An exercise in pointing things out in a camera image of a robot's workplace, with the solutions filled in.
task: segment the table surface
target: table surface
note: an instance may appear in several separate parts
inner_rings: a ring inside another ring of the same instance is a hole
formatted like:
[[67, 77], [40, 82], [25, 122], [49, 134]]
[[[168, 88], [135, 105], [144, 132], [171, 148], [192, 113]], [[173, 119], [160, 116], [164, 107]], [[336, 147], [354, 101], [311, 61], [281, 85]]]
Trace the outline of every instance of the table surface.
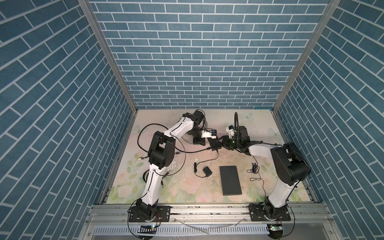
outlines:
[[[137, 145], [137, 138], [140, 131], [150, 123], [162, 124], [171, 127], [182, 117], [183, 113], [193, 113], [194, 109], [180, 110], [139, 110], [127, 146], [122, 156], [107, 204], [130, 204], [142, 196], [145, 182], [142, 179], [143, 173], [149, 169], [148, 159], [138, 160], [139, 157], [147, 156], [147, 153]], [[249, 109], [205, 109], [208, 128], [217, 130], [220, 137], [226, 135], [225, 128], [233, 125], [234, 113], [239, 116], [240, 126], [245, 126], [251, 140], [263, 140], [265, 142], [283, 143], [277, 125], [269, 110]], [[158, 125], [147, 127], [141, 134], [139, 143], [144, 149], [149, 149], [153, 134], [156, 131], [164, 131], [165, 128]], [[185, 134], [186, 141], [192, 141], [190, 135]], [[206, 146], [193, 145], [181, 139], [186, 151], [197, 151], [207, 148]], [[183, 149], [177, 141], [176, 147]], [[212, 175], [206, 178], [196, 177], [193, 170], [194, 162], [208, 159], [216, 160], [199, 164], [197, 174], [204, 176], [202, 169], [208, 166]], [[203, 203], [203, 202], [261, 202], [264, 201], [264, 189], [268, 196], [275, 186], [277, 175], [273, 160], [265, 157], [248, 156], [237, 151], [229, 151], [224, 148], [216, 151], [203, 151], [194, 154], [187, 154], [182, 170], [175, 175], [163, 179], [164, 186], [159, 191], [159, 203]], [[258, 177], [258, 174], [247, 173], [251, 169], [255, 159], [260, 167], [260, 176], [264, 180], [250, 181], [250, 178]], [[169, 166], [170, 174], [176, 172], [182, 166], [184, 154], [175, 155], [172, 164]], [[219, 166], [237, 167], [242, 195], [223, 196]], [[309, 196], [302, 183], [293, 191], [289, 197], [291, 201], [310, 201]]]

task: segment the black cable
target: black cable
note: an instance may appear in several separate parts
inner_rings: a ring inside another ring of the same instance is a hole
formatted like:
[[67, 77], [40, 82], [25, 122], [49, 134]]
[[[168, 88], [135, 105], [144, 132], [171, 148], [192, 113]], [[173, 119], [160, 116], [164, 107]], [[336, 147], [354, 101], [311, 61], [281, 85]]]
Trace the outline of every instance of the black cable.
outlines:
[[295, 228], [295, 223], [296, 223], [295, 214], [293, 213], [293, 210], [292, 210], [292, 208], [290, 206], [287, 206], [287, 207], [289, 207], [291, 209], [291, 212], [292, 212], [292, 215], [293, 215], [293, 227], [292, 227], [292, 230], [290, 231], [290, 233], [288, 233], [287, 235], [281, 236], [280, 238], [283, 238], [283, 237], [286, 237], [286, 236], [290, 235], [293, 232], [294, 228]]
[[[139, 148], [141, 148], [141, 150], [143, 150], [144, 152], [148, 152], [148, 151], [145, 150], [144, 148], [142, 148], [142, 147], [140, 146], [140, 144], [139, 144], [139, 139], [140, 139], [140, 135], [141, 135], [141, 133], [144, 131], [144, 129], [145, 129], [146, 127], [150, 126], [150, 125], [159, 125], [159, 126], [162, 126], [162, 127], [166, 128], [166, 129], [168, 129], [166, 126], [161, 125], [161, 124], [158, 124], [158, 123], [151, 123], [151, 124], [148, 124], [147, 126], [145, 126], [145, 127], [140, 131], [139, 136], [137, 137], [137, 145], [138, 145]], [[185, 152], [185, 149], [184, 149], [184, 151], [182, 151], [182, 150], [178, 149], [177, 147], [175, 147], [175, 148], [176, 148], [179, 152]], [[198, 151], [194, 151], [194, 152], [185, 152], [185, 153], [197, 153], [197, 152], [202, 152], [202, 151], [209, 150], [209, 149], [211, 149], [211, 147], [208, 147], [208, 148], [205, 148], [205, 149], [201, 149], [201, 150], [198, 150]]]
[[137, 200], [143, 198], [145, 195], [147, 195], [147, 192], [146, 192], [142, 197], [140, 197], [140, 198], [136, 199], [135, 201], [133, 201], [132, 204], [131, 204], [131, 206], [130, 206], [129, 209], [128, 209], [128, 213], [129, 213], [129, 214], [128, 214], [128, 219], [127, 219], [127, 226], [128, 226], [128, 230], [129, 230], [129, 232], [130, 232], [132, 235], [134, 235], [134, 234], [133, 234], [133, 232], [131, 231], [131, 229], [129, 228], [129, 216], [131, 215], [132, 205], [133, 205]]
[[202, 161], [202, 162], [198, 162], [196, 165], [194, 165], [194, 174], [195, 174], [197, 177], [201, 177], [201, 176], [199, 176], [199, 175], [196, 174], [196, 172], [197, 172], [197, 165], [199, 165], [200, 163], [203, 163], [203, 162], [208, 162], [208, 161], [216, 160], [216, 159], [218, 158], [218, 150], [216, 150], [216, 152], [217, 152], [217, 157], [216, 157], [216, 158], [214, 158], [214, 159], [209, 159], [209, 160], [205, 160], [205, 161]]
[[[171, 135], [172, 137], [175, 137], [175, 138], [181, 143], [181, 146], [183, 146], [183, 148], [184, 148], [184, 150], [185, 150], [184, 144], [180, 141], [180, 139], [178, 139], [178, 137], [176, 137], [176, 136], [173, 136], [172, 134], [170, 134], [170, 135]], [[153, 171], [154, 171], [157, 175], [159, 175], [159, 176], [163, 176], [163, 177], [175, 175], [176, 173], [180, 172], [180, 170], [183, 168], [186, 159], [187, 159], [187, 152], [184, 152], [184, 162], [183, 162], [183, 165], [181, 165], [181, 168], [180, 168], [179, 170], [177, 170], [177, 172], [175, 172], [175, 173], [161, 175], [161, 174], [158, 174], [158, 173], [156, 172], [156, 170], [153, 170]]]
[[143, 173], [143, 180], [144, 180], [144, 182], [145, 183], [147, 183], [147, 176], [146, 176], [146, 174], [149, 172], [149, 169], [148, 170], [146, 170], [144, 173]]
[[238, 149], [240, 149], [240, 145], [239, 145], [239, 139], [241, 137], [241, 133], [240, 133], [240, 127], [239, 127], [239, 118], [237, 116], [237, 112], [235, 112], [235, 131], [236, 131], [236, 127], [237, 127], [237, 138], [236, 138], [236, 146]]
[[263, 181], [264, 201], [265, 201], [265, 199], [266, 199], [266, 191], [265, 191], [265, 189], [264, 189], [264, 179], [262, 179], [262, 177], [260, 176], [260, 172], [259, 172], [259, 170], [260, 170], [259, 163], [257, 162], [255, 156], [252, 156], [252, 157], [255, 159], [256, 164], [254, 165], [254, 163], [252, 163], [252, 169], [251, 169], [251, 170], [253, 170], [253, 169], [257, 170], [257, 172], [253, 172], [253, 173], [254, 173], [254, 174], [258, 174], [259, 177], [258, 177], [258, 178], [251, 177], [249, 180], [250, 180], [251, 182], [256, 181], [256, 180], [261, 180], [261, 181]]

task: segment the small black device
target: small black device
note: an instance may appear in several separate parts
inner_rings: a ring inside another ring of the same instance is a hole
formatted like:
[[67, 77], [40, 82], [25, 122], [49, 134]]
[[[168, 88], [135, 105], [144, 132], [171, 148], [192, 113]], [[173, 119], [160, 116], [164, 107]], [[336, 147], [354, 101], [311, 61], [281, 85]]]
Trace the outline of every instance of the small black device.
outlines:
[[209, 141], [209, 145], [211, 146], [212, 151], [221, 149], [221, 144], [216, 138], [214, 139], [214, 138], [209, 137], [208, 141]]
[[206, 177], [209, 177], [212, 175], [212, 171], [209, 169], [209, 167], [203, 168], [203, 172], [205, 173]]

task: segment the blue brick wall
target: blue brick wall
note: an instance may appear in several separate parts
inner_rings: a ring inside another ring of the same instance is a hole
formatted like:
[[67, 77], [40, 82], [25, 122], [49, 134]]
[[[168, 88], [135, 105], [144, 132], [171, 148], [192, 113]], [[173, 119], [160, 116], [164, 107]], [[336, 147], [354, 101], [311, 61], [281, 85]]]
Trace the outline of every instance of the blue brick wall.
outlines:
[[342, 0], [278, 109], [344, 239], [383, 239], [383, 12]]
[[271, 108], [329, 0], [91, 0], [139, 108]]
[[0, 1], [0, 239], [73, 239], [131, 110], [77, 0]]

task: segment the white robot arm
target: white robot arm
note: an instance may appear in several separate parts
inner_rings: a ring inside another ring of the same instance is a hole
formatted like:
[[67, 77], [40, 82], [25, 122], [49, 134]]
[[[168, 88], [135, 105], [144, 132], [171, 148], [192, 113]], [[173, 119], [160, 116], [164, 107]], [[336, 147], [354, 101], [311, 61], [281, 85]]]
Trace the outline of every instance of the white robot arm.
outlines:
[[226, 130], [228, 136], [223, 139], [226, 149], [273, 159], [278, 180], [272, 193], [265, 199], [264, 212], [270, 220], [279, 218], [286, 212], [286, 203], [294, 188], [310, 174], [308, 162], [293, 142], [279, 145], [251, 141], [247, 129], [238, 125], [237, 113], [235, 127], [229, 126]]
[[206, 136], [202, 136], [198, 127], [203, 118], [203, 113], [198, 110], [193, 114], [185, 113], [181, 120], [170, 129], [155, 132], [148, 151], [150, 165], [147, 184], [143, 196], [136, 202], [136, 206], [147, 220], [153, 219], [156, 212], [161, 180], [167, 172], [167, 167], [173, 161], [176, 139], [189, 132], [194, 138], [194, 143], [205, 145]]

